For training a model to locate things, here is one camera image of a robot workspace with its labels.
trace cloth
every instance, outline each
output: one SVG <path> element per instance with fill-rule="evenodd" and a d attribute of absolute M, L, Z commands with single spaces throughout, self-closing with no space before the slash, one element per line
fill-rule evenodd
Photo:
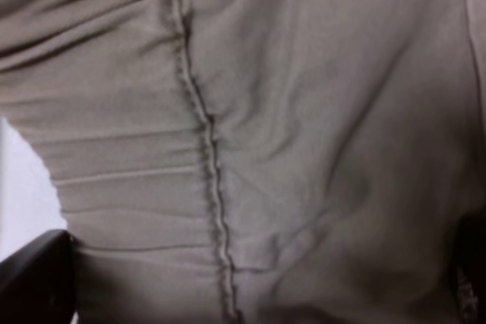
<path fill-rule="evenodd" d="M 485 77 L 485 0 L 0 0 L 80 324 L 457 324 Z"/>

